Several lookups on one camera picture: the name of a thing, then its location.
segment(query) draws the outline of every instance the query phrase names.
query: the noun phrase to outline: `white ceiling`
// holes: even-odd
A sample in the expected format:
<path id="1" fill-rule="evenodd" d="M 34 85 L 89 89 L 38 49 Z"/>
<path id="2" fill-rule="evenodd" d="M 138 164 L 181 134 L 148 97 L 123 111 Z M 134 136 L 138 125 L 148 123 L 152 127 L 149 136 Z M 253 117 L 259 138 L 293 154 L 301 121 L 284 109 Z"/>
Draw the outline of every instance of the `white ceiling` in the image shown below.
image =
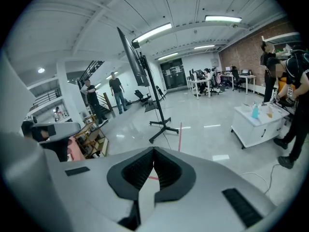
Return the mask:
<path id="1" fill-rule="evenodd" d="M 204 22 L 205 15 L 243 18 L 230 23 Z M 116 30 L 131 41 L 151 29 L 171 23 L 173 28 L 142 44 L 143 53 L 158 58 L 195 54 L 194 46 L 217 44 L 218 51 L 236 37 L 284 16 L 274 0 L 34 0 L 7 38 L 5 50 L 18 74 L 71 61 L 125 60 Z M 75 71 L 74 64 L 70 71 Z"/>

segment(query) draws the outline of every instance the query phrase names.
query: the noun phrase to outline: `white cart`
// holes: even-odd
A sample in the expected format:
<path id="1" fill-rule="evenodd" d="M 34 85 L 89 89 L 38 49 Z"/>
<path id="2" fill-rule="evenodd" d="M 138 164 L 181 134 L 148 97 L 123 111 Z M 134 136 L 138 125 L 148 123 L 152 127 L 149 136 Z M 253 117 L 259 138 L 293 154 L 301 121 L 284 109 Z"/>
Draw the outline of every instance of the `white cart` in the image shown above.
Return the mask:
<path id="1" fill-rule="evenodd" d="M 258 118 L 252 118 L 252 110 L 244 111 L 243 107 L 235 107 L 232 131 L 243 144 L 242 149 L 261 144 L 278 136 L 284 125 L 284 117 L 289 113 L 277 105 L 262 106 Z M 272 118 L 268 117 L 268 106 L 272 106 Z"/>

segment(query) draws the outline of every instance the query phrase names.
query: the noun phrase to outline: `pink object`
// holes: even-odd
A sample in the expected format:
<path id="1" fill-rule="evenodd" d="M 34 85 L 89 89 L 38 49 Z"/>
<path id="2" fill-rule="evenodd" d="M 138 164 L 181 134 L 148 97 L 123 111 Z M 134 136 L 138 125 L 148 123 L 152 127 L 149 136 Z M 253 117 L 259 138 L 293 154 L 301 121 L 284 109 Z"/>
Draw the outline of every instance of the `pink object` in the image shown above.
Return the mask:
<path id="1" fill-rule="evenodd" d="M 85 160 L 85 157 L 83 156 L 78 144 L 75 141 L 74 137 L 69 138 L 68 142 L 68 154 L 71 154 L 73 161 L 76 160 Z"/>

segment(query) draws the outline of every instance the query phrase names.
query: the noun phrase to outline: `white table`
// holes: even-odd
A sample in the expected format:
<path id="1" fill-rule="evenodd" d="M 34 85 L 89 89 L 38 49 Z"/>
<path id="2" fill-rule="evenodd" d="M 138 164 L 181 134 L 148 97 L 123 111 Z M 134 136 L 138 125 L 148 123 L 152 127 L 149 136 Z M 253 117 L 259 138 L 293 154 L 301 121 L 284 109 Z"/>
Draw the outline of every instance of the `white table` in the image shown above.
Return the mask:
<path id="1" fill-rule="evenodd" d="M 222 77 L 232 78 L 232 89 L 234 90 L 234 76 L 233 75 L 221 75 Z M 248 78 L 253 78 L 253 93 L 255 93 L 255 75 L 240 75 L 239 78 L 246 78 L 246 95 L 248 94 Z"/>
<path id="2" fill-rule="evenodd" d="M 190 89 L 190 88 L 192 89 L 192 94 L 194 94 L 194 92 L 193 92 L 193 85 L 195 85 L 196 93 L 197 93 L 197 99 L 198 99 L 198 100 L 199 100 L 199 98 L 198 98 L 198 88 L 197 88 L 197 84 L 198 84 L 198 83 L 206 83 L 206 82 L 207 82 L 207 89 L 208 89 L 208 98 L 210 98 L 210 97 L 211 97 L 211 92 L 210 92 L 210 81 L 209 81 L 209 79 L 198 80 L 198 81 L 191 81 L 191 80 L 188 80 L 189 89 Z"/>
<path id="3" fill-rule="evenodd" d="M 289 113 L 277 105 L 262 106 L 258 118 L 252 118 L 252 108 L 244 111 L 243 107 L 235 107 L 232 131 L 243 144 L 242 149 L 258 145 L 278 136 L 284 125 L 284 117 Z M 268 106 L 273 110 L 272 118 L 268 117 Z"/>

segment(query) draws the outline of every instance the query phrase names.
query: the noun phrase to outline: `doorway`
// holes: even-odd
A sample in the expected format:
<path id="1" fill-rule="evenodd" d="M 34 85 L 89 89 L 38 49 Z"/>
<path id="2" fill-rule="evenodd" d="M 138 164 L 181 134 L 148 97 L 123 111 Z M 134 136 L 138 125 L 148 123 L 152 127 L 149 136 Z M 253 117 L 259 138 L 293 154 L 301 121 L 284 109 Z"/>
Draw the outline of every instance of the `doorway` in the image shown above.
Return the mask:
<path id="1" fill-rule="evenodd" d="M 187 85 L 181 58 L 161 64 L 161 69 L 167 89 Z"/>

